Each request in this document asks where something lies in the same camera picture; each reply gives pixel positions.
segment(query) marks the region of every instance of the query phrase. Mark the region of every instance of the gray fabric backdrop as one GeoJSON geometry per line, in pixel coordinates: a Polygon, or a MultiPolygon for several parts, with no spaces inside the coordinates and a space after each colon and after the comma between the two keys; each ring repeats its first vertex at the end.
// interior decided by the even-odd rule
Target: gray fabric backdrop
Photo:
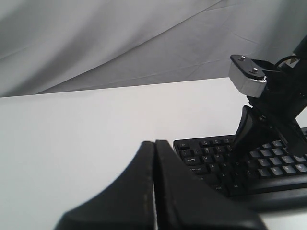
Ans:
{"type": "Polygon", "coordinates": [[[227,77],[307,34],[306,0],[0,2],[0,96],[227,77]]]}

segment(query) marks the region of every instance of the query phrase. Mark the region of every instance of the black keyboard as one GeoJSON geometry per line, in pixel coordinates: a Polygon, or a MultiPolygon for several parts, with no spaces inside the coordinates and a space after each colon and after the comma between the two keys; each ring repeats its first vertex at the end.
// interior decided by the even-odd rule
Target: black keyboard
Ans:
{"type": "MultiPolygon", "coordinates": [[[[307,128],[302,129],[307,136],[307,128]]],[[[234,135],[175,140],[176,153],[199,180],[256,211],[307,207],[307,153],[297,157],[282,141],[240,158],[230,152],[234,135]]]]}

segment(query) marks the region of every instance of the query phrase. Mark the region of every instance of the white tabletop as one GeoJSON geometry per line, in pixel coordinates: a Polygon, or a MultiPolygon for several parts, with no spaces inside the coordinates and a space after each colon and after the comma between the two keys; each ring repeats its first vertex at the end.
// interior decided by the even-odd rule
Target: white tabletop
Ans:
{"type": "MultiPolygon", "coordinates": [[[[0,229],[53,229],[143,140],[233,134],[246,103],[229,79],[0,98],[0,229]]],[[[302,229],[307,209],[261,216],[270,230],[302,229]]]]}

